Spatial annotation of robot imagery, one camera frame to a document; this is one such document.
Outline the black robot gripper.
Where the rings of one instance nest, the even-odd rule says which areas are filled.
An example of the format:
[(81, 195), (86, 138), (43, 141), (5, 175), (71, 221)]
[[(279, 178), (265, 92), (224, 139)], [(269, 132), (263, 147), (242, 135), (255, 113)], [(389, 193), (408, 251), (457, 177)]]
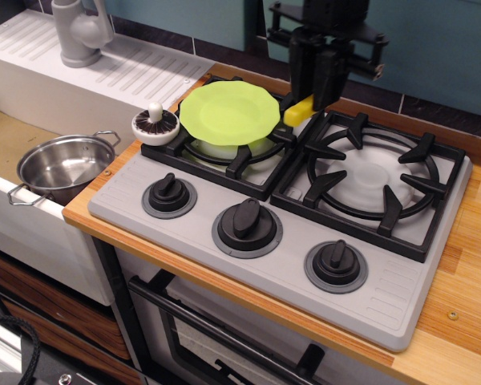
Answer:
[[(336, 103), (348, 75), (376, 80), (382, 76), (382, 50), (389, 40), (366, 24), (368, 1), (276, 1), (268, 40), (289, 48), (291, 92), (296, 102), (313, 97), (313, 110)], [(354, 44), (372, 47), (369, 58), (354, 53)]]

